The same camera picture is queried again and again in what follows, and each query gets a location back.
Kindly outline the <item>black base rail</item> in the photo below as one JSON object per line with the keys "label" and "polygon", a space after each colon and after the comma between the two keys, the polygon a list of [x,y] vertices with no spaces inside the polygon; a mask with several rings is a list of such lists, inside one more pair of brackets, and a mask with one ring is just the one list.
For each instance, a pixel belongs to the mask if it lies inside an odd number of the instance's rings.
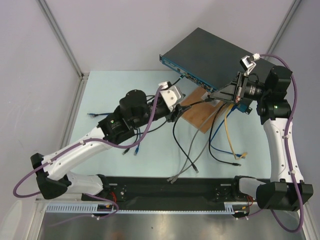
{"label": "black base rail", "polygon": [[97,197],[115,200],[124,211],[215,211],[225,202],[257,200],[238,189],[235,178],[179,178],[107,176],[105,190]]}

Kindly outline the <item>aluminium front frame rail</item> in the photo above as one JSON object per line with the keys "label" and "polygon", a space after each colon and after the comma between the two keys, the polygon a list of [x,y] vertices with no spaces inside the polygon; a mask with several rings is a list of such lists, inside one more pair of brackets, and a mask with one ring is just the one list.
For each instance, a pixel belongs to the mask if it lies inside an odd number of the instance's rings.
{"label": "aluminium front frame rail", "polygon": [[36,203],[80,203],[82,200],[80,198],[55,198],[55,199],[44,199],[44,198],[37,198],[35,200]]}

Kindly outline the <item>metal switch stand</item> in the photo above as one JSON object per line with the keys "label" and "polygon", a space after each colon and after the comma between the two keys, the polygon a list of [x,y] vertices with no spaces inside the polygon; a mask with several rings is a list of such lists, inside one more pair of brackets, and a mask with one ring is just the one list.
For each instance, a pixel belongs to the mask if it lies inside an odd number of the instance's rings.
{"label": "metal switch stand", "polygon": [[[202,100],[206,100],[206,99],[208,99],[210,97],[211,97],[210,94],[208,92],[206,92],[205,94],[203,94],[201,96],[201,99]],[[213,107],[216,107],[220,102],[221,102],[220,100],[213,98],[211,101],[208,101],[207,103],[210,104]]]}

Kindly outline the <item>left aluminium frame post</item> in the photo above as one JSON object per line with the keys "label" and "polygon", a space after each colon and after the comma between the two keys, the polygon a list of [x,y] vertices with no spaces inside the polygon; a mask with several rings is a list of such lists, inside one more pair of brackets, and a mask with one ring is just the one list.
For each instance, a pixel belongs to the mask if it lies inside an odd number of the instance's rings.
{"label": "left aluminium frame post", "polygon": [[69,63],[71,64],[72,69],[75,71],[75,73],[79,77],[79,79],[82,80],[85,76],[85,73],[81,70],[81,67],[80,67],[78,61],[76,60],[76,57],[75,57],[70,45],[68,44],[50,6],[48,5],[46,0],[36,0],[36,3],[38,4],[45,19],[47,20],[48,25],[51,28],[58,43],[60,44],[62,50],[64,51]]}

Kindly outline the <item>blue-faced black network switch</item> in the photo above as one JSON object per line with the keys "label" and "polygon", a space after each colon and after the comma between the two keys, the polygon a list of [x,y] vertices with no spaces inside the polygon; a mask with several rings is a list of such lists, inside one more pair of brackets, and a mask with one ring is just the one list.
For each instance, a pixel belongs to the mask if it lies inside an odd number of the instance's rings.
{"label": "blue-faced black network switch", "polygon": [[[230,84],[238,72],[245,72],[240,64],[244,56],[253,54],[205,31],[202,28],[195,29],[181,40],[172,49],[160,55],[161,63],[186,79],[203,88],[209,94],[218,91]],[[250,81],[258,80],[263,84],[268,77],[273,64],[260,58],[255,62],[256,66],[249,74]],[[258,100],[243,98],[240,102],[228,102],[240,108],[242,112],[248,112],[251,102],[257,102],[257,112],[260,116],[266,115],[268,106],[267,88],[264,86],[262,97]]]}

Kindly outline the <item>aluminium frame post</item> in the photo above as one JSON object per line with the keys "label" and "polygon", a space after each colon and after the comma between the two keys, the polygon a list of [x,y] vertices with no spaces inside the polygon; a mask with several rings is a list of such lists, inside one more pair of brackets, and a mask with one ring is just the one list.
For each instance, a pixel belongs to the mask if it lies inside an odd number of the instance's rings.
{"label": "aluminium frame post", "polygon": [[45,19],[47,20],[48,25],[51,28],[58,43],[60,44],[62,50],[64,51],[69,63],[71,64],[72,69],[75,71],[75,73],[79,77],[79,79],[82,80],[85,76],[85,73],[81,70],[81,67],[80,67],[78,61],[76,60],[76,57],[75,57],[70,45],[68,44],[50,6],[48,5],[46,0],[36,0],[36,3],[38,4]]}
{"label": "aluminium frame post", "polygon": [[267,54],[273,54],[275,51],[277,45],[279,44],[282,36],[284,35],[287,27],[291,23],[293,17],[295,16],[296,12],[300,8],[300,5],[302,4],[302,0],[293,0],[287,13],[285,14],[283,21],[281,22],[275,36],[273,37],[271,44],[269,45],[266,53]]}

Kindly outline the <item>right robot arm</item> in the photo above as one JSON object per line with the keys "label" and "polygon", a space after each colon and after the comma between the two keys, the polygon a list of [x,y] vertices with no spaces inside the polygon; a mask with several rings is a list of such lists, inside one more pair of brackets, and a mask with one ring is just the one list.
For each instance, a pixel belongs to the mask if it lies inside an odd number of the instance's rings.
{"label": "right robot arm", "polygon": [[293,108],[285,99],[292,82],[292,71],[284,66],[273,66],[263,83],[252,82],[244,72],[211,97],[237,105],[243,99],[257,102],[257,114],[267,137],[271,176],[264,183],[249,176],[236,176],[230,195],[236,201],[251,196],[258,207],[268,210],[298,211],[313,195],[311,184],[306,184],[296,159],[292,138]]}

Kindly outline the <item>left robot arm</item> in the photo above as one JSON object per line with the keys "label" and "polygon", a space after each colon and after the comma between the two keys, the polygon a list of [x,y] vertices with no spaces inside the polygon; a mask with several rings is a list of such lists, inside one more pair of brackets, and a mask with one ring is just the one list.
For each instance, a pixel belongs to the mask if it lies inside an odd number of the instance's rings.
{"label": "left robot arm", "polygon": [[34,154],[30,159],[42,196],[52,200],[68,193],[107,199],[110,185],[106,176],[81,175],[71,170],[102,151],[123,149],[122,143],[132,138],[137,128],[149,129],[153,121],[161,118],[170,121],[183,98],[184,94],[176,86],[158,91],[153,102],[147,102],[143,91],[131,90],[119,101],[113,113],[78,141],[52,154]]}

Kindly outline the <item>wooden base board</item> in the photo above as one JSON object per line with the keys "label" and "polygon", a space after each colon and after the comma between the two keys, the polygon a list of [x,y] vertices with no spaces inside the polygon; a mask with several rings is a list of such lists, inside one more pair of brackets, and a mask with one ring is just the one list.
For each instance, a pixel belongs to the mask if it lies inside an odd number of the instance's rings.
{"label": "wooden base board", "polygon": [[[197,87],[182,101],[182,105],[186,106],[204,100],[207,96],[208,93],[203,88]],[[224,102],[220,100],[196,104],[186,111],[182,118],[205,134],[211,128],[216,112],[223,104]]]}

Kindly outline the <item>right aluminium frame post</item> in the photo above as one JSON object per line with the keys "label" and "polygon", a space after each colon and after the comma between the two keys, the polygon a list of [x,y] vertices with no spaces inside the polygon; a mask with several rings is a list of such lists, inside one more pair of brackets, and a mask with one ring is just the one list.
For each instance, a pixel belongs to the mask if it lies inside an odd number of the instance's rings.
{"label": "right aluminium frame post", "polygon": [[277,45],[279,44],[282,36],[284,35],[287,27],[291,23],[293,17],[295,16],[296,12],[300,8],[300,5],[302,4],[302,0],[293,0],[287,13],[285,14],[283,21],[281,22],[275,36],[273,37],[271,44],[269,45],[266,53],[267,54],[273,54],[275,51]]}

